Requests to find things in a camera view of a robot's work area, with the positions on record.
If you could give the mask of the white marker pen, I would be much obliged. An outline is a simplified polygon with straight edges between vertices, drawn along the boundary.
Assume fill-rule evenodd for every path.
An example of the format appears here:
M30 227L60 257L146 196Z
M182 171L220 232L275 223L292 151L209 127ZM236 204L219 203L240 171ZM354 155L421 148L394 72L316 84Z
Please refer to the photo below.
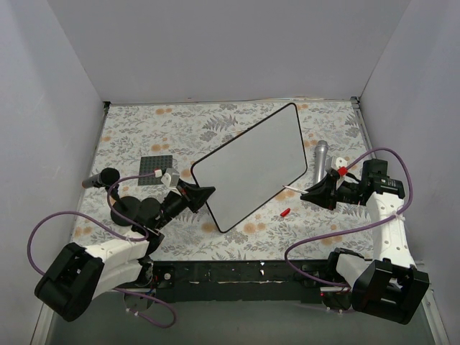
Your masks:
M306 191L306 190L301 190L299 188L294 188L294 187L289 186L289 185L284 185L283 188L291 190L291 191L293 191L295 193L302 194L302 195L308 194L308 191Z

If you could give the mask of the red marker cap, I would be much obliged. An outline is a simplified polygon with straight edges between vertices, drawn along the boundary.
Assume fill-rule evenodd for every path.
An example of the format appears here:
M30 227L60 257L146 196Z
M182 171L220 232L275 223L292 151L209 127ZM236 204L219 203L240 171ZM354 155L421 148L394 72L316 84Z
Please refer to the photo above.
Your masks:
M280 214L280 216L281 216L281 217L286 217L289 213L290 213L290 209L287 208L287 209L285 209L285 210Z

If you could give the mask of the white board with black frame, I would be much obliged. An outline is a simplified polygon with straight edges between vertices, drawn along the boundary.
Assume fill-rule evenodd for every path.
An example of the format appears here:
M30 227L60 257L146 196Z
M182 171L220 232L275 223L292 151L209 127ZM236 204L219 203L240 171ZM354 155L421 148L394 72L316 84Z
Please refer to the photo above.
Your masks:
M192 164L222 234L233 229L308 170L298 110L289 103Z

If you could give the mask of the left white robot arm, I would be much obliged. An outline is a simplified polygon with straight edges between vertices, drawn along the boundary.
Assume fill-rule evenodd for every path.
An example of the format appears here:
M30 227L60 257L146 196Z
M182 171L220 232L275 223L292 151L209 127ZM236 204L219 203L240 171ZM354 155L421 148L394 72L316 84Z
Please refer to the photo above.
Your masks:
M47 271L33 266L42 276L34 295L66 321L74 321L94 298L119 290L123 284L133 282L143 288L155 283L150 255L164 239L160 229L185 209L198 212L216 190L187 183L164 170L158 173L169 190L163 202L155 198L141 201L132 196L120 197L118 188L123 180L119 176L94 175L83 181L84 188L105 188L112 221L130 230L118 234L94 220L95 225L113 236L111 240L85 247L71 242Z

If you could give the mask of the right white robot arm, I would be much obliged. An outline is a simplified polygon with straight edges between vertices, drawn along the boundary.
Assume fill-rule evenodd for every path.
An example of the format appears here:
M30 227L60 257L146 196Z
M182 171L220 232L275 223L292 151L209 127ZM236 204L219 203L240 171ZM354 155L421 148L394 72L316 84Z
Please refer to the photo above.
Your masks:
M408 248L403 215L403 183L387 174L387 161L364 161L362 175L354 177L341 157L326 161L326 174L307 189L302 200L334 209L338 203L365 206L372 223L373 260L336 248L328 256L326 279L345 282L351 289L351 306L400 324L412 319L429 286L429 277L417 269Z

